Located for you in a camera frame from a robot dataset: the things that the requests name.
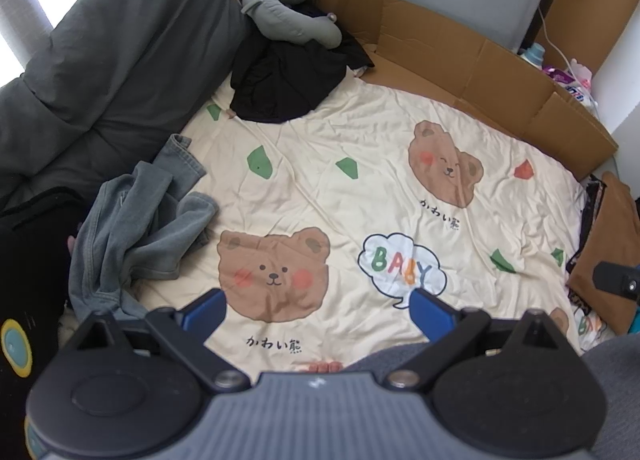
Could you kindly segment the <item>light blue denim jeans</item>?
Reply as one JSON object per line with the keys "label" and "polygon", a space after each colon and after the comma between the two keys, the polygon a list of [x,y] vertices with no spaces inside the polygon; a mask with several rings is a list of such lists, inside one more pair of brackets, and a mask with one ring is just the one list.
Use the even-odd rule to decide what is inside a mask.
{"label": "light blue denim jeans", "polygon": [[175,280],[182,259],[208,243],[217,203],[192,188],[206,175],[189,151],[191,139],[171,135],[154,161],[100,186],[72,253],[68,295],[78,321],[106,311],[141,319],[131,292],[139,279]]}

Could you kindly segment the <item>tall brown cardboard box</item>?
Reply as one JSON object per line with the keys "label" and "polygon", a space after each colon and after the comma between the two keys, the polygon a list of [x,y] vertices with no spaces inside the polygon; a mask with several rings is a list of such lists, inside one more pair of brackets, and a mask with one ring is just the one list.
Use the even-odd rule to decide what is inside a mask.
{"label": "tall brown cardboard box", "polygon": [[596,73],[620,38],[639,0],[552,0],[544,14],[547,30],[536,42],[544,63],[559,68],[576,59]]}

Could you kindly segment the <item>purple white packaging bag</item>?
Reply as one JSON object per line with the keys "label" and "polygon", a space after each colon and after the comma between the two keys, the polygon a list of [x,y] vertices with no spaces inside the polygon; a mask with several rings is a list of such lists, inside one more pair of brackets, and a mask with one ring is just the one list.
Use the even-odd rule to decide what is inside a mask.
{"label": "purple white packaging bag", "polygon": [[570,59],[570,64],[565,70],[548,65],[542,71],[563,87],[590,113],[593,115],[598,113],[597,101],[593,99],[591,94],[592,73],[589,68],[579,63],[576,59]]}

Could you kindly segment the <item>grey plush toy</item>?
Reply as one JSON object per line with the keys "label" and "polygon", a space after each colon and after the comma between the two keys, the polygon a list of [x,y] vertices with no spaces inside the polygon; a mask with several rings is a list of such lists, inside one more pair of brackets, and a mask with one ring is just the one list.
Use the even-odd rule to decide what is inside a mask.
{"label": "grey plush toy", "polygon": [[337,48],[342,42],[342,33],[334,16],[306,16],[293,9],[305,1],[242,0],[242,13],[249,16],[268,39],[295,45],[318,42],[324,48]]}

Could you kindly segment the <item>teal detergent bottle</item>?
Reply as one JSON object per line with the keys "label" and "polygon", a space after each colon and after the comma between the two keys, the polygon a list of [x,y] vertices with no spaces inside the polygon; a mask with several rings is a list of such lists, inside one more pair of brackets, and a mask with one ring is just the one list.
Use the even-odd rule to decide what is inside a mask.
{"label": "teal detergent bottle", "polygon": [[545,53],[546,48],[544,48],[543,45],[538,44],[538,42],[533,42],[532,45],[520,53],[520,57],[530,65],[538,68],[538,70],[541,70],[544,66]]}

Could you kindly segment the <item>dark grey duvet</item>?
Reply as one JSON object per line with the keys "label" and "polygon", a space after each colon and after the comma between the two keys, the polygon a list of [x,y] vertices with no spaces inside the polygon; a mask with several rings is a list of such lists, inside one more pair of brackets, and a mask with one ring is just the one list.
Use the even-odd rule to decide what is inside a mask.
{"label": "dark grey duvet", "polygon": [[237,0],[78,0],[1,90],[1,205],[55,187],[93,200],[155,159],[231,71]]}

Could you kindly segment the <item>cream bear print bedsheet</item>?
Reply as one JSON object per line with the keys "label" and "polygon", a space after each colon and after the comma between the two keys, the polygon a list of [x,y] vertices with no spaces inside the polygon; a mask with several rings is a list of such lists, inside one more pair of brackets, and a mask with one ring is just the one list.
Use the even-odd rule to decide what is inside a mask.
{"label": "cream bear print bedsheet", "polygon": [[314,111],[247,122],[221,85],[184,131],[219,213],[149,309],[209,290],[209,348],[251,376],[350,365],[419,343],[416,290],[512,319],[545,310],[582,352],[612,336],[567,289],[584,188],[557,161],[451,106],[347,77]]}

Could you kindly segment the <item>flattened brown cardboard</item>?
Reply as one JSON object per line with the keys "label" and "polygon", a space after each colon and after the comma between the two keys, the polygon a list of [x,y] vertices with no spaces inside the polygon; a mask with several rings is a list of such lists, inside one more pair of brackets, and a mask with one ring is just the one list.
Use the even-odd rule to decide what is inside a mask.
{"label": "flattened brown cardboard", "polygon": [[456,21],[405,0],[316,0],[367,50],[364,79],[444,102],[553,157],[577,179],[617,145],[538,68]]}

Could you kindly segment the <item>black garment pile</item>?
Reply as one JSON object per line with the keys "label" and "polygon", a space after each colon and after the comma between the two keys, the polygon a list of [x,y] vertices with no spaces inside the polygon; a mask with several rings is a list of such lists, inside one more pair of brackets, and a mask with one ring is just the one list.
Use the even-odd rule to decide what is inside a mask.
{"label": "black garment pile", "polygon": [[356,38],[340,33],[341,44],[328,49],[315,40],[272,40],[252,24],[233,59],[230,110],[244,121],[282,124],[317,108],[349,70],[374,67]]}

